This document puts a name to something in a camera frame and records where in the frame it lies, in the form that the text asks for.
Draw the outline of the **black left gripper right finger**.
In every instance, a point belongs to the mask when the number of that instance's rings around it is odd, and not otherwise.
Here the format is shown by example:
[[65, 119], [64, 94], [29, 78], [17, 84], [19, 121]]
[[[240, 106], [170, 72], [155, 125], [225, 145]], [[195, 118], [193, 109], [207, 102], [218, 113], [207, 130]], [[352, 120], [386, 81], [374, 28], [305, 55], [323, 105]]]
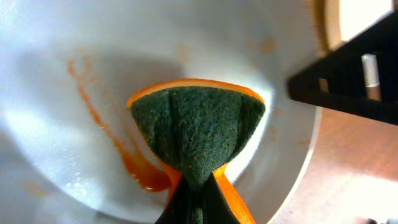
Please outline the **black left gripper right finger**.
[[204, 183], [200, 200], [204, 224], [239, 224], [213, 174]]

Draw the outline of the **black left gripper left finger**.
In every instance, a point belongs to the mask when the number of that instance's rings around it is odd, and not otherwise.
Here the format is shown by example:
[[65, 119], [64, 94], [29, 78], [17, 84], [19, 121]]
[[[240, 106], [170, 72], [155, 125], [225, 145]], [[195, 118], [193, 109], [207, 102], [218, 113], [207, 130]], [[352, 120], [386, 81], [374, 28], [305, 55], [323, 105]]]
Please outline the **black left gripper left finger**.
[[186, 179], [182, 177], [155, 224], [191, 224], [192, 210], [193, 192]]

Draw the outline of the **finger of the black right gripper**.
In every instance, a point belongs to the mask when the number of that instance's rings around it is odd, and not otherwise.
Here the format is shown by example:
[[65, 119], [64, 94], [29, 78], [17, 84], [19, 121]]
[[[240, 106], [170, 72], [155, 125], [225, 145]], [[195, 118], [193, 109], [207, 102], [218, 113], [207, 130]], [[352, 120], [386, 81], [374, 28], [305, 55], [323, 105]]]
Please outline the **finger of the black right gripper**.
[[[364, 56], [375, 56], [380, 100], [366, 94]], [[397, 124], [397, 12], [287, 81], [292, 100]]]

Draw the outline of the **green orange scrub sponge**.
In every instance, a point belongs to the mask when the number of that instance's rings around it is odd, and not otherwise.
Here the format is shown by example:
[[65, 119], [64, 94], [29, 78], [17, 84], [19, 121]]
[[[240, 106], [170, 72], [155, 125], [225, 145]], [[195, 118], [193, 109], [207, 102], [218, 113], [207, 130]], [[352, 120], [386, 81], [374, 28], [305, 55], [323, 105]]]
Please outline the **green orange scrub sponge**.
[[264, 115], [261, 96], [243, 86], [191, 78], [140, 90], [130, 97], [127, 108], [170, 177], [169, 200], [182, 177], [188, 182], [193, 192], [192, 223], [203, 223], [200, 195], [211, 174], [239, 223], [254, 222], [225, 169]]

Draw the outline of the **white plate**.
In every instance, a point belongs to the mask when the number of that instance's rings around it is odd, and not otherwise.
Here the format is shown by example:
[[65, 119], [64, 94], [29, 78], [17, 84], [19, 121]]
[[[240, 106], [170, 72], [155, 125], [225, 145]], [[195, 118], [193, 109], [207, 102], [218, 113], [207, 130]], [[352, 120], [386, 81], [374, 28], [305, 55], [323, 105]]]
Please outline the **white plate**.
[[297, 189], [320, 111], [287, 96], [317, 57], [303, 1], [2, 1], [1, 222], [154, 223], [167, 192], [142, 189], [120, 151], [156, 164], [126, 108], [145, 87], [219, 80], [266, 112], [227, 167], [257, 223]]

